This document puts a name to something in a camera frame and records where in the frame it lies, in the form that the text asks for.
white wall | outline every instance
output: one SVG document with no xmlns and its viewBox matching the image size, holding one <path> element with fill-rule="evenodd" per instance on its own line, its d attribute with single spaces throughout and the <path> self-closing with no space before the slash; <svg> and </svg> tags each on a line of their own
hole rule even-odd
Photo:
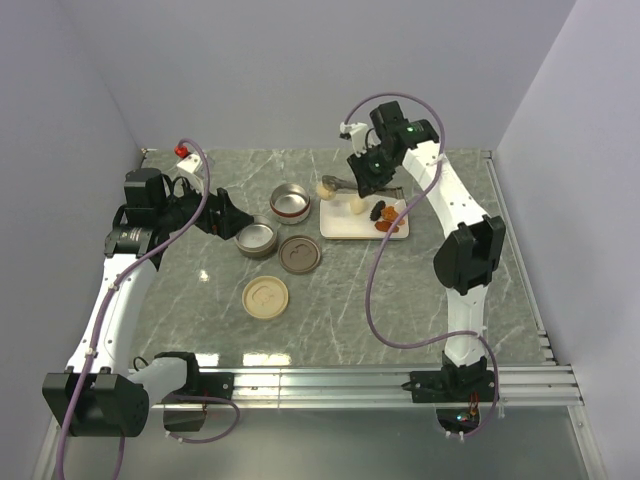
<svg viewBox="0 0 640 480">
<path fill-rule="evenodd" d="M 640 475 L 640 2 L 578 0 L 498 148 L 554 350 L 611 479 Z"/>
<path fill-rule="evenodd" d="M 339 145 L 349 109 L 389 89 L 432 102 L 451 146 L 495 148 L 574 4 L 61 1 L 154 148 L 186 133 L 206 147 Z"/>
<path fill-rule="evenodd" d="M 140 155 L 56 0 L 3 2 L 0 65 L 0 476 L 26 479 Z"/>
</svg>

metal bowl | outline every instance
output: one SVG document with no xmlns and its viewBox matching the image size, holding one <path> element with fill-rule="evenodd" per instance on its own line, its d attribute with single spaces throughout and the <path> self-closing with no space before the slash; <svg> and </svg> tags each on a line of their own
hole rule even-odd
<svg viewBox="0 0 640 480">
<path fill-rule="evenodd" d="M 285 183 L 273 191 L 269 203 L 280 223 L 294 224 L 309 216 L 311 198 L 300 185 Z"/>
<path fill-rule="evenodd" d="M 275 225 L 263 215 L 254 215 L 253 223 L 243 228 L 234 239 L 240 252 L 251 258 L 266 257 L 278 245 Z"/>
</svg>

marble table surface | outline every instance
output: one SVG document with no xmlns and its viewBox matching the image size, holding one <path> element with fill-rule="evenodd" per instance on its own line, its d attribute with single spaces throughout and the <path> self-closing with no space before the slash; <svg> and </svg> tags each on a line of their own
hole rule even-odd
<svg viewBox="0 0 640 480">
<path fill-rule="evenodd" d="M 479 150 L 447 152 L 470 193 L 489 214 L 500 213 L 486 160 Z M 309 218 L 279 226 L 279 240 L 304 234 L 318 240 L 322 263 L 307 275 L 292 275 L 277 256 L 266 260 L 240 255 L 234 242 L 191 228 L 165 253 L 149 289 L 131 349 L 131 358 L 151 359 L 161 351 L 193 351 L 203 365 L 333 366 L 440 363 L 443 344 L 395 350 L 371 334 L 364 314 L 367 272 L 379 241 L 336 241 L 320 236 L 315 185 L 323 174 L 352 178 L 348 150 L 215 150 L 212 190 L 225 187 L 235 205 L 271 216 L 269 197 L 284 182 L 312 193 Z M 172 152 L 149 151 L 143 163 L 171 177 L 177 174 Z M 410 198 L 419 191 L 400 169 L 394 185 Z M 443 333 L 447 301 L 433 272 L 433 256 L 442 244 L 440 224 L 427 201 L 410 215 L 408 239 L 392 242 L 376 276 L 373 313 L 380 332 L 398 342 Z M 277 319 L 249 316 L 241 295 L 255 277 L 272 275 L 289 289 L 286 311 Z M 537 327 L 510 242 L 505 241 L 485 306 L 487 337 L 499 362 L 544 361 Z"/>
</svg>

round container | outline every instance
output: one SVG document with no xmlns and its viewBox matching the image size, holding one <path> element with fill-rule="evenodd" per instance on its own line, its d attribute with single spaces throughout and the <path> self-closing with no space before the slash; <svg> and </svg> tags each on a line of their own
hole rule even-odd
<svg viewBox="0 0 640 480">
<path fill-rule="evenodd" d="M 250 258 L 262 258 L 278 245 L 275 225 L 265 216 L 254 215 L 253 224 L 243 228 L 234 239 L 238 250 Z"/>
<path fill-rule="evenodd" d="M 311 198 L 304 188 L 295 183 L 285 183 L 271 194 L 271 210 L 280 223 L 294 225 L 309 216 Z"/>
<path fill-rule="evenodd" d="M 276 277 L 254 278 L 242 292 L 242 306 L 249 315 L 260 320 L 276 318 L 288 303 L 287 286 Z"/>
<path fill-rule="evenodd" d="M 303 274 L 314 270 L 322 253 L 318 244 L 304 235 L 287 238 L 278 250 L 280 264 L 289 273 Z"/>
</svg>

lid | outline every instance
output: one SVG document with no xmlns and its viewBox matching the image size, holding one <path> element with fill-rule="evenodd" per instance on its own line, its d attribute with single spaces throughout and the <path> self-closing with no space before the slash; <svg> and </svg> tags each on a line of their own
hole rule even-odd
<svg viewBox="0 0 640 480">
<path fill-rule="evenodd" d="M 261 320 L 277 317 L 289 303 L 287 286 L 276 277 L 254 278 L 242 292 L 242 305 L 249 315 Z"/>
<path fill-rule="evenodd" d="M 290 273 L 309 273 L 320 263 L 318 244 L 304 235 L 287 238 L 278 250 L 282 267 Z"/>
</svg>

